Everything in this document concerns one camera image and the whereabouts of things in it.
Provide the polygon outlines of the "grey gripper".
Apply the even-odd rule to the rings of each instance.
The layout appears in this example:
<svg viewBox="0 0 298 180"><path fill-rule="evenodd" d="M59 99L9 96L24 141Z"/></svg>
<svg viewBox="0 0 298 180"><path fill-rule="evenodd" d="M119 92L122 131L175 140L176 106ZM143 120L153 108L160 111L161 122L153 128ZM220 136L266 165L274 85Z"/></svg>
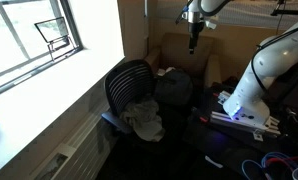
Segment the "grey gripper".
<svg viewBox="0 0 298 180"><path fill-rule="evenodd" d="M199 12L189 12L188 13L188 31L190 33L189 38L189 53L193 54L195 48L197 47L197 41L199 39L199 33L204 27L204 17Z"/></svg>

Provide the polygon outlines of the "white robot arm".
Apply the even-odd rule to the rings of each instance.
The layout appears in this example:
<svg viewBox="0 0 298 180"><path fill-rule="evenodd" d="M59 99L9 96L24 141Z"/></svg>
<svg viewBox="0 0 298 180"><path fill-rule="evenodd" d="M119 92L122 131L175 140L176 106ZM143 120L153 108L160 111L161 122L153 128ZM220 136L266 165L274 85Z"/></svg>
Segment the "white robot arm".
<svg viewBox="0 0 298 180"><path fill-rule="evenodd" d="M260 43L223 110L232 121L264 125L270 118L262 96L274 80L298 63L298 22Z"/></svg>

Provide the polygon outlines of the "aluminium robot base mount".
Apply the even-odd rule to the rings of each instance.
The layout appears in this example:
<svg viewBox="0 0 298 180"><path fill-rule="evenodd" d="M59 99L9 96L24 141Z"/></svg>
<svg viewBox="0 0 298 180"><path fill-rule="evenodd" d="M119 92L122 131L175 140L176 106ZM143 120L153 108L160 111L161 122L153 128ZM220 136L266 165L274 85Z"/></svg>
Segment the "aluminium robot base mount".
<svg viewBox="0 0 298 180"><path fill-rule="evenodd" d="M262 100L247 107L236 102L224 113L212 111L210 122L250 132L256 141L262 141L263 135L276 138L281 134L278 128L280 121L270 115L268 106Z"/></svg>

